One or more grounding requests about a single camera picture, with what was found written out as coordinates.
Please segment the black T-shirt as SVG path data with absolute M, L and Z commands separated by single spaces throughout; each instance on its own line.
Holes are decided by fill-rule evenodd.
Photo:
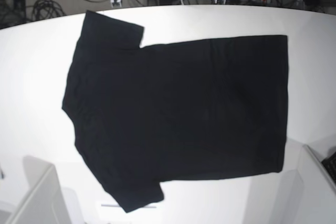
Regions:
M 76 149 L 120 207 L 162 201 L 166 181 L 281 172 L 287 36 L 140 47 L 143 33 L 86 12 L 62 102 Z

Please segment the left white partition panel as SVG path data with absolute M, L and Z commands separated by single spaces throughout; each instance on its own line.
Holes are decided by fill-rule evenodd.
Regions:
M 72 223 L 55 165 L 25 156 L 23 167 L 29 190 L 5 223 Z

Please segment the white partition panel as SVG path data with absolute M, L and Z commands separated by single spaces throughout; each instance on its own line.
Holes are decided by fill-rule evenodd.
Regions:
M 335 223 L 335 184 L 311 148 L 279 185 L 273 223 Z
M 72 223 L 55 165 L 25 156 L 23 167 L 29 190 L 5 223 Z

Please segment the right white partition panel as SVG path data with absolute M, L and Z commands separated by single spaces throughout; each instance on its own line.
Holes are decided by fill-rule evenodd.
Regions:
M 273 223 L 335 223 L 335 184 L 311 148 L 279 185 Z

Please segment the black keyboard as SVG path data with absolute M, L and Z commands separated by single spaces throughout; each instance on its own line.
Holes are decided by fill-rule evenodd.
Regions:
M 322 165 L 330 175 L 331 179 L 336 182 L 336 153 L 323 160 Z

